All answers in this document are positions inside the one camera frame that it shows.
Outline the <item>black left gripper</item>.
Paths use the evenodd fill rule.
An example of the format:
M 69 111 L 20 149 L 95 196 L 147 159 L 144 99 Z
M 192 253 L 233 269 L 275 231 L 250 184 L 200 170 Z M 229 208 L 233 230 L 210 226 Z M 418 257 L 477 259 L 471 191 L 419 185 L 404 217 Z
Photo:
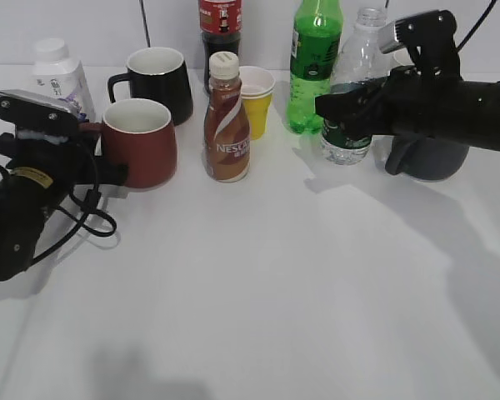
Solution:
M 78 136 L 60 144 L 0 135 L 0 154 L 10 158 L 6 194 L 17 204 L 42 208 L 58 205 L 78 184 L 124 186 L 127 164 L 94 162 L 102 128 L 100 122 L 81 122 Z

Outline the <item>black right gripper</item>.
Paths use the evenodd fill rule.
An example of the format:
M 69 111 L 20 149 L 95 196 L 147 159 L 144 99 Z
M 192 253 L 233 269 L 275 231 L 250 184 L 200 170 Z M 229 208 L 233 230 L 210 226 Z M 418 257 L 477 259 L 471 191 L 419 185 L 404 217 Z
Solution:
M 315 98 L 324 135 L 463 138 L 463 78 L 454 45 L 420 47 L 414 67 Z

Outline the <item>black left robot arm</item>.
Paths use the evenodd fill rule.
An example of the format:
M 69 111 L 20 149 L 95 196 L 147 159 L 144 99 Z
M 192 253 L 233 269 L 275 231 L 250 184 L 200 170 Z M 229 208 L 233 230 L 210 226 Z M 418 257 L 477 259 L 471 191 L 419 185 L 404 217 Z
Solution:
M 112 165 L 95 153 L 102 136 L 99 123 L 83 123 L 76 137 L 62 143 L 0 135 L 0 282 L 7 281 L 56 252 L 79 229 L 100 237 L 117 230 L 113 217 L 99 208 L 103 184 L 121 186 L 125 164 Z M 47 220 L 61 211 L 74 222 L 72 229 L 46 251 L 36 247 Z

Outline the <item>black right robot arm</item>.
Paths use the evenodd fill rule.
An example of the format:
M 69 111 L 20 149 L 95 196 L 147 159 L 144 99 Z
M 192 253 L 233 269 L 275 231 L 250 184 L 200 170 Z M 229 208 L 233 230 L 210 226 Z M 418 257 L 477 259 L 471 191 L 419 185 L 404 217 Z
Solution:
M 422 54 L 409 50 L 410 64 L 386 80 L 315 99 L 319 116 L 347 137 L 383 135 L 416 142 L 436 139 L 500 152 L 500 81 L 472 82 L 459 74 L 420 69 Z

